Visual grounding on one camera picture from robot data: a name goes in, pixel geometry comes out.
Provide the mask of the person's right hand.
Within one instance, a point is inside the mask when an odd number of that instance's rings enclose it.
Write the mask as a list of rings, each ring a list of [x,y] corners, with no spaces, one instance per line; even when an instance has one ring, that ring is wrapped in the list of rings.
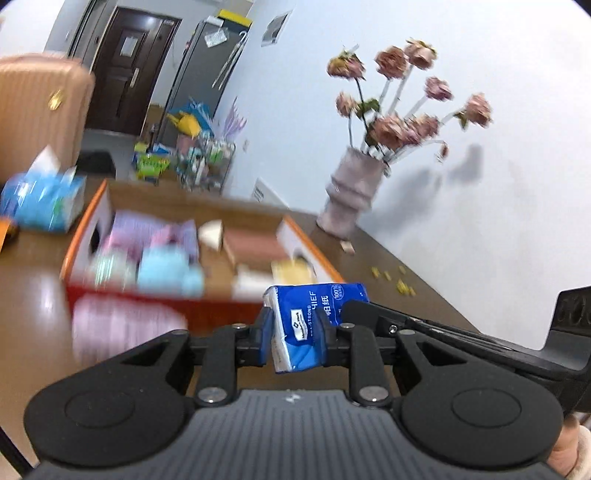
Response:
[[[590,480],[590,463],[590,430],[575,415],[568,415],[548,464],[565,479]]]

